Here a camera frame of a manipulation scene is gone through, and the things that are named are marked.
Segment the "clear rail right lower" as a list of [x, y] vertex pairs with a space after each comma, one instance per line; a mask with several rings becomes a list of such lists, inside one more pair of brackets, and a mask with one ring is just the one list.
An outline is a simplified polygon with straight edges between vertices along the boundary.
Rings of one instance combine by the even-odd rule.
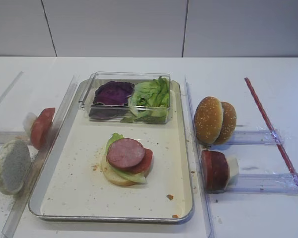
[[298, 174], [239, 174], [225, 192], [298, 195]]

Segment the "green lettuce in box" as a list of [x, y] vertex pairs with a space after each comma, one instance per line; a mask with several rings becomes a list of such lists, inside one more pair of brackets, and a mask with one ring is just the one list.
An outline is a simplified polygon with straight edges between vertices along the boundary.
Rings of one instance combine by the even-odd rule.
[[163, 123], [167, 118], [169, 107], [169, 80], [159, 77], [151, 81], [142, 82], [134, 87], [134, 92], [128, 98], [129, 106], [155, 107], [155, 110], [131, 109], [131, 121], [145, 121], [147, 123]]

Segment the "clear strip far left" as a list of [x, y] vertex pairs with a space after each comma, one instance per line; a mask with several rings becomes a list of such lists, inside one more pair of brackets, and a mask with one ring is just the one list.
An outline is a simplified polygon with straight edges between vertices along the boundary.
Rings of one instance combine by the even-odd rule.
[[19, 79], [22, 77], [23, 74], [24, 74], [24, 72], [23, 71], [20, 71], [18, 73], [18, 75], [14, 78], [14, 80], [3, 91], [3, 93], [0, 95], [0, 104], [5, 99], [5, 97], [7, 96], [7, 94], [11, 91], [11, 89], [15, 86], [15, 84], [19, 81]]

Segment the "bun bottom standing left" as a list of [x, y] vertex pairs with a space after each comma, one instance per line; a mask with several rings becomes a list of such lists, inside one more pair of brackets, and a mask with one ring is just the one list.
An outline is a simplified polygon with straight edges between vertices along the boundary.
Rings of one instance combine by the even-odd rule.
[[11, 140], [0, 148], [0, 192], [17, 194], [31, 165], [28, 146], [22, 140]]

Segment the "red plastic strip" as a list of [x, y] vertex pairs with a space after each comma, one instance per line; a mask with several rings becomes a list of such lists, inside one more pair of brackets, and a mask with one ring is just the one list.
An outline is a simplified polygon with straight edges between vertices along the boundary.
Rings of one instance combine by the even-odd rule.
[[265, 123], [266, 123], [266, 126], [267, 126], [268, 130], [270, 131], [270, 134], [271, 134], [273, 140], [276, 143], [276, 146], [277, 146], [277, 148], [278, 148], [278, 150], [279, 150], [279, 152], [280, 152], [280, 154], [281, 154], [281, 156], [282, 156], [282, 158], [283, 158], [289, 172], [293, 176], [293, 180], [295, 182], [295, 185], [298, 187], [298, 173], [296, 172], [296, 169], [294, 168], [294, 166], [293, 166], [293, 164], [292, 164], [292, 162], [291, 162], [291, 160], [290, 160], [284, 146], [282, 145], [282, 142], [281, 142], [275, 128], [273, 127], [272, 123], [270, 122], [270, 119], [269, 119], [267, 113], [265, 112], [265, 109], [262, 106], [262, 104], [261, 104], [261, 102], [260, 102], [260, 100], [259, 100], [259, 98], [258, 98], [258, 96], [257, 96], [257, 94], [256, 94], [256, 92], [255, 92], [249, 78], [245, 77], [244, 80], [245, 80], [245, 83], [246, 83], [246, 85], [247, 85], [247, 87], [248, 87], [248, 89], [249, 89], [249, 91], [250, 91], [250, 93], [251, 93], [251, 95], [252, 95], [252, 97], [253, 97], [253, 99], [254, 99], [254, 101], [255, 101], [255, 103], [256, 103], [256, 105], [257, 105], [257, 107], [258, 107], [258, 109], [259, 109], [259, 111], [260, 111], [260, 113], [261, 113], [261, 115], [264, 119], [264, 121], [265, 121]]

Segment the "metal serving tray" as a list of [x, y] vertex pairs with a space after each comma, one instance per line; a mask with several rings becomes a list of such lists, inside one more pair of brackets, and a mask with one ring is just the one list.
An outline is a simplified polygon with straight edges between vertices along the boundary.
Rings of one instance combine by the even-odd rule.
[[[194, 209], [180, 86], [171, 82], [166, 124], [90, 121], [79, 107], [79, 86], [28, 204], [44, 220], [180, 223]], [[113, 133], [152, 150], [145, 184], [117, 186], [101, 169]]]

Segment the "sesame bun top rear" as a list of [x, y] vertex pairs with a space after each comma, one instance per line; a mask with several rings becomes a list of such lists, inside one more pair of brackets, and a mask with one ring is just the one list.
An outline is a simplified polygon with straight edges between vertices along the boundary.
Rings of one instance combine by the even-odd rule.
[[224, 144], [228, 141], [236, 127], [236, 111], [232, 104], [228, 102], [221, 102], [223, 108], [223, 122], [222, 128], [215, 144]]

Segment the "pink meat slice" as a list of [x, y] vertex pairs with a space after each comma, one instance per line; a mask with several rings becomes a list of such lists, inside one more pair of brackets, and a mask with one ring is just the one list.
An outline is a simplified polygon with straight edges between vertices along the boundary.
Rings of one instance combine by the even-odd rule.
[[145, 156], [145, 148], [134, 139], [122, 138], [113, 142], [108, 149], [108, 163], [119, 169], [127, 169], [139, 164]]

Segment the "clear divider left of tray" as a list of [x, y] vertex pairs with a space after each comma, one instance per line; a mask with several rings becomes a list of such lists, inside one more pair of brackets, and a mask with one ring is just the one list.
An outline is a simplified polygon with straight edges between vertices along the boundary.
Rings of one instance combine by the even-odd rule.
[[64, 118], [66, 116], [68, 107], [71, 104], [72, 97], [77, 87], [76, 76], [72, 77], [72, 80], [68, 86], [68, 89], [63, 97], [63, 100], [54, 116], [53, 124], [47, 134], [46, 143], [43, 148], [38, 152], [36, 158], [32, 162], [29, 172], [25, 178], [24, 186], [21, 191], [14, 196], [14, 204], [11, 208], [10, 214], [5, 222], [5, 225], [1, 231], [2, 238], [11, 238], [14, 236], [16, 228], [22, 217], [23, 211], [28, 203], [29, 196], [33, 190], [33, 187], [40, 175], [41, 169], [45, 164], [45, 161], [52, 150], [52, 147], [59, 134], [60, 128], [63, 125]]

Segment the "clear plastic vegetable box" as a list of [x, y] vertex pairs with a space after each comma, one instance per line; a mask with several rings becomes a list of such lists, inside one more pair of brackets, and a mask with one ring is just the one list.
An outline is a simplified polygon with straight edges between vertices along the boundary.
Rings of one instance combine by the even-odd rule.
[[93, 121], [164, 124], [171, 107], [169, 74], [96, 72], [79, 106]]

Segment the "white pusher block left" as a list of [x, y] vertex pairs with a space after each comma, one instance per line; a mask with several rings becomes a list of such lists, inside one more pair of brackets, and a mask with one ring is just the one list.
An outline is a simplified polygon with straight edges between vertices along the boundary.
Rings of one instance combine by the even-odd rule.
[[32, 126], [33, 126], [34, 122], [36, 121], [36, 119], [37, 119], [37, 116], [34, 113], [29, 112], [22, 122], [25, 133], [27, 134], [27, 136], [29, 138], [31, 136]]

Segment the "clear divider right of tray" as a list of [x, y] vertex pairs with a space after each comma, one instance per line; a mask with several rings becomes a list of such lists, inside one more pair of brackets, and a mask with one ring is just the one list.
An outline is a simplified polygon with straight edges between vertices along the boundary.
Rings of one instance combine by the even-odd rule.
[[184, 89], [186, 95], [186, 103], [187, 103], [187, 111], [188, 111], [188, 118], [190, 124], [190, 130], [192, 135], [192, 145], [193, 145], [193, 153], [197, 171], [197, 186], [200, 194], [201, 205], [203, 209], [203, 216], [204, 216], [204, 223], [205, 223], [205, 230], [206, 230], [206, 237], [207, 238], [214, 238], [214, 227], [212, 221], [212, 213], [209, 206], [209, 196], [205, 193], [204, 190], [204, 180], [203, 180], [203, 173], [201, 169], [201, 161], [200, 161], [200, 152], [199, 152], [199, 145], [196, 138], [195, 126], [194, 126], [194, 113], [193, 113], [193, 106], [192, 100], [190, 95], [189, 83], [187, 81], [186, 76], [184, 76]]

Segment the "clear rail right upper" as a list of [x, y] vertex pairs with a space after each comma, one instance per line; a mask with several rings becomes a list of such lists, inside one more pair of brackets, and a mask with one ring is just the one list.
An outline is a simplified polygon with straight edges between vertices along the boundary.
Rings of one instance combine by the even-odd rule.
[[282, 145], [284, 139], [273, 130], [236, 130], [226, 142], [229, 145]]

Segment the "clear divider of tray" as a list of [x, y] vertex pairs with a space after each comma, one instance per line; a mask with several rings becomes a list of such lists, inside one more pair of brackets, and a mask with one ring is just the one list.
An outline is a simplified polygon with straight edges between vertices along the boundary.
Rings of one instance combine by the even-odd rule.
[[201, 205], [203, 209], [203, 216], [204, 216], [204, 223], [205, 223], [205, 230], [206, 230], [206, 237], [207, 238], [214, 238], [214, 227], [212, 221], [212, 213], [209, 206], [209, 196], [205, 193], [204, 190], [204, 180], [203, 180], [203, 173], [201, 169], [201, 161], [200, 161], [200, 152], [199, 152], [199, 145], [196, 138], [195, 126], [194, 126], [194, 113], [193, 113], [193, 106], [192, 100], [190, 95], [189, 83], [187, 81], [186, 76], [184, 76], [184, 89], [186, 95], [186, 103], [187, 103], [187, 111], [188, 111], [188, 118], [190, 124], [190, 130], [192, 135], [192, 145], [193, 145], [193, 153], [197, 171], [197, 186], [200, 194]]
[[29, 172], [25, 178], [24, 186], [21, 191], [14, 196], [14, 204], [11, 208], [10, 214], [5, 222], [5, 225], [1, 231], [2, 238], [11, 238], [14, 236], [16, 228], [22, 217], [23, 211], [28, 203], [29, 196], [33, 190], [33, 187], [40, 175], [41, 169], [45, 164], [45, 161], [52, 150], [52, 147], [59, 134], [60, 128], [63, 125], [64, 118], [66, 116], [68, 107], [71, 104], [72, 97], [77, 87], [76, 76], [72, 77], [72, 80], [68, 86], [68, 89], [63, 97], [63, 100], [54, 116], [53, 124], [47, 134], [46, 143], [43, 148], [38, 152], [36, 158], [32, 162]]

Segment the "sesame bun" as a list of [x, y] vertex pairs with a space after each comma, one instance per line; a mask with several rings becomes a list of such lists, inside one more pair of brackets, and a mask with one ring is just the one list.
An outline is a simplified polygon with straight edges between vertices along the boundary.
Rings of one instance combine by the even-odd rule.
[[228, 141], [236, 127], [236, 111], [232, 104], [228, 102], [221, 102], [223, 108], [223, 122], [222, 128], [215, 144], [224, 144]]
[[218, 138], [223, 123], [223, 108], [219, 99], [205, 97], [194, 114], [196, 136], [202, 143], [213, 144]]

